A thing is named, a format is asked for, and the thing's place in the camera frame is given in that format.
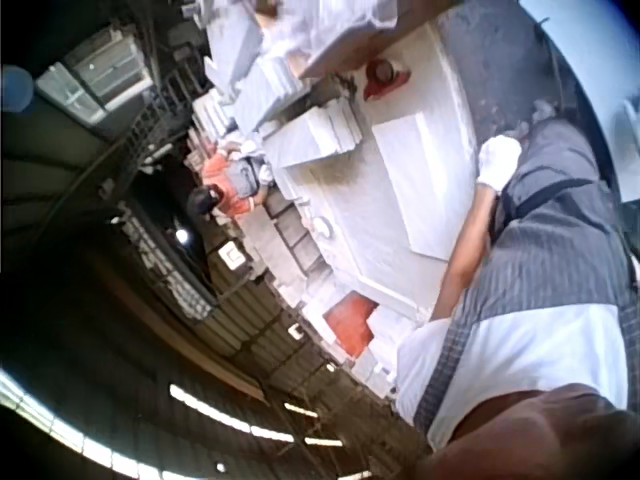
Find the hand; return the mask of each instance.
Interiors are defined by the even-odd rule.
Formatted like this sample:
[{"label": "hand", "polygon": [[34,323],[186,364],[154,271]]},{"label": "hand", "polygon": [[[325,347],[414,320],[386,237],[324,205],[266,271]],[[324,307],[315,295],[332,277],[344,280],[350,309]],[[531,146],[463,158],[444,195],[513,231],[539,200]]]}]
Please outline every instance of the hand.
[{"label": "hand", "polygon": [[516,171],[521,153],[520,142],[513,138],[499,135],[487,140],[478,155],[480,175],[477,183],[501,193]]},{"label": "hand", "polygon": [[271,185],[273,182],[273,172],[271,166],[266,163],[260,167],[260,173],[258,173],[258,181],[260,185]]}]

